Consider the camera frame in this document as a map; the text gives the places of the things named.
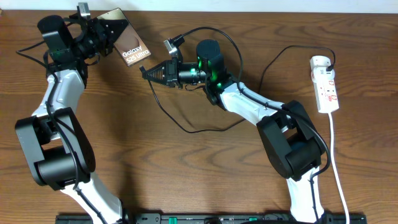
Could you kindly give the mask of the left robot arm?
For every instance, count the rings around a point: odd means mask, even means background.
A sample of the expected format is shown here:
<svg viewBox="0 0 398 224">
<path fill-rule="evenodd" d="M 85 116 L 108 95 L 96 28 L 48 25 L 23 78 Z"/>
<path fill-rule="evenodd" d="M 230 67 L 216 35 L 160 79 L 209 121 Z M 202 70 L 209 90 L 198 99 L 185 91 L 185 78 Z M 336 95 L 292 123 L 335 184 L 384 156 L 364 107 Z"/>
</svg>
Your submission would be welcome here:
<svg viewBox="0 0 398 224">
<path fill-rule="evenodd" d="M 93 148 L 75 115 L 87 85 L 86 60 L 109 55 L 128 25 L 126 19 L 78 14 L 41 19 L 37 27 L 48 49 L 40 64 L 45 68 L 48 87 L 40 106 L 15 124 L 35 182 L 74 199 L 92 223 L 134 221 L 95 172 Z"/>
</svg>

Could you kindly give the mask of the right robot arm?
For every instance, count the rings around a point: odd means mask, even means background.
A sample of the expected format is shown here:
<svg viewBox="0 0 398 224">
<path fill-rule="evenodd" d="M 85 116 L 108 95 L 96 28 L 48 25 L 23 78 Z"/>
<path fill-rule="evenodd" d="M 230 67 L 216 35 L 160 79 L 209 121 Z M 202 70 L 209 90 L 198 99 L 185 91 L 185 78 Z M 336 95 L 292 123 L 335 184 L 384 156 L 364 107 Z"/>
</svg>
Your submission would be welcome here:
<svg viewBox="0 0 398 224">
<path fill-rule="evenodd" d="M 287 181 L 293 218 L 320 223 L 324 209 L 317 181 L 329 167 L 321 165 L 321 157 L 330 152 L 304 107 L 298 101 L 272 101 L 248 89 L 227 71 L 215 40 L 199 42 L 197 60 L 190 63 L 183 61 L 177 41 L 169 39 L 164 44 L 171 59 L 148 70 L 141 67 L 143 79 L 171 88 L 199 84 L 213 105 L 255 125 L 271 165 Z"/>
</svg>

